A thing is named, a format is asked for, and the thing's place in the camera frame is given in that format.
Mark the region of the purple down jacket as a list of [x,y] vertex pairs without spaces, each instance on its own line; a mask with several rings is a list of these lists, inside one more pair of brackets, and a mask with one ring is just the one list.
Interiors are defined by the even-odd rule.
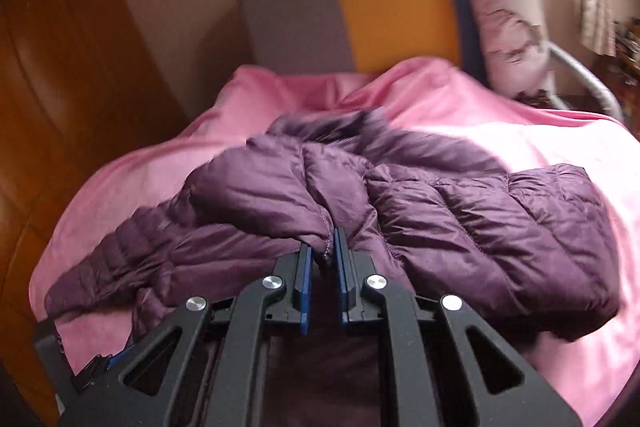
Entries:
[[333,232],[430,298],[456,294],[492,325],[573,341],[620,309],[617,245],[584,169],[510,172],[461,138],[375,113],[282,117],[137,209],[44,298],[49,317],[133,306],[142,336],[194,295],[239,294],[307,244],[322,273]]

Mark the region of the pink bed cover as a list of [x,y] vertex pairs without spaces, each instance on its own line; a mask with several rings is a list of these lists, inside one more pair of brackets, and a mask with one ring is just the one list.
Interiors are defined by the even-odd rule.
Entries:
[[639,144],[611,118],[542,110],[482,87],[441,58],[410,58],[385,74],[279,76],[242,66],[215,105],[177,138],[101,168],[67,206],[29,282],[37,319],[54,281],[137,208],[174,195],[186,176],[284,114],[329,117],[379,109],[397,128],[460,136],[512,171],[558,162],[585,168],[608,201],[620,254],[620,312],[574,343],[543,335],[534,365],[587,426],[609,418],[639,361]]

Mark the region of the wooden wardrobe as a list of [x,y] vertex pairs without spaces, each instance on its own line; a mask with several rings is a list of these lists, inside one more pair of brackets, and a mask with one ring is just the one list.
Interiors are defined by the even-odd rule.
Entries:
[[1,421],[52,426],[28,283],[89,176],[186,116],[125,0],[1,0]]

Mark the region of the grey yellow blue headboard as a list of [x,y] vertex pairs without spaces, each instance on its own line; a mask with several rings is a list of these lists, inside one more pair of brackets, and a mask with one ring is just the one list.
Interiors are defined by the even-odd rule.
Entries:
[[255,62],[279,75],[384,72],[441,57],[488,83],[470,0],[238,0]]

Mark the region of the pink deer print pillow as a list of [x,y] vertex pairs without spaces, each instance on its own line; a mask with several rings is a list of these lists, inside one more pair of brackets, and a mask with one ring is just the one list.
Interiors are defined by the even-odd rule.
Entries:
[[548,90],[554,80],[541,0],[470,0],[489,86],[507,98]]

